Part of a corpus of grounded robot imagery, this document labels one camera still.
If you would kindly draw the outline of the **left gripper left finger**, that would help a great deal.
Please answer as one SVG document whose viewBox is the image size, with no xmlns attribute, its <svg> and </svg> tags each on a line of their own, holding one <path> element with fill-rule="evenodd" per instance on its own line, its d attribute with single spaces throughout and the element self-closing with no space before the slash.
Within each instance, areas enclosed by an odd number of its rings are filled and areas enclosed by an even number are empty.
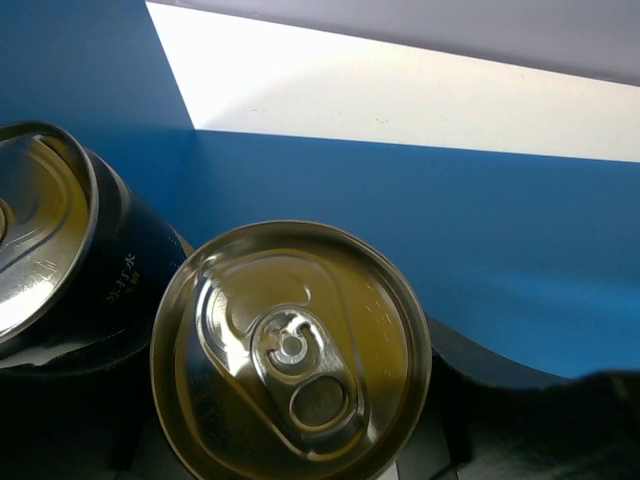
<svg viewBox="0 0 640 480">
<path fill-rule="evenodd" d="M 149 351 L 87 375 L 2 375 L 1 476 L 174 478 L 151 398 Z"/>
</svg>

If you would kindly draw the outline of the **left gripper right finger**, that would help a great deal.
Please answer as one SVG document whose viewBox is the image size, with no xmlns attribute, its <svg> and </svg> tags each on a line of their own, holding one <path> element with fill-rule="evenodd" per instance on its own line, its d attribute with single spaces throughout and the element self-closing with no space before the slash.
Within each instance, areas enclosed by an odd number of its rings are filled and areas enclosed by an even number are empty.
<svg viewBox="0 0 640 480">
<path fill-rule="evenodd" d="M 636 479 L 639 373 L 567 379 L 429 319 L 429 394 L 402 479 Z"/>
</svg>

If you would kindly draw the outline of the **black gold can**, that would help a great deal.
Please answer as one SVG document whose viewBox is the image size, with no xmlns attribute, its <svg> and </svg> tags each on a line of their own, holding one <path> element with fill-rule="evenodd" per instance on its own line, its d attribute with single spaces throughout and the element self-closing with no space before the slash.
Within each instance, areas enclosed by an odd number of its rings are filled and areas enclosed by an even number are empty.
<svg viewBox="0 0 640 480">
<path fill-rule="evenodd" d="M 1 128 L 1 368 L 99 370 L 149 343 L 189 247 L 96 153 L 41 121 Z"/>
<path fill-rule="evenodd" d="M 247 225 L 192 253 L 150 349 L 160 425 L 198 479 L 376 479 L 415 430 L 431 370 L 401 272 L 305 221 Z"/>
</svg>

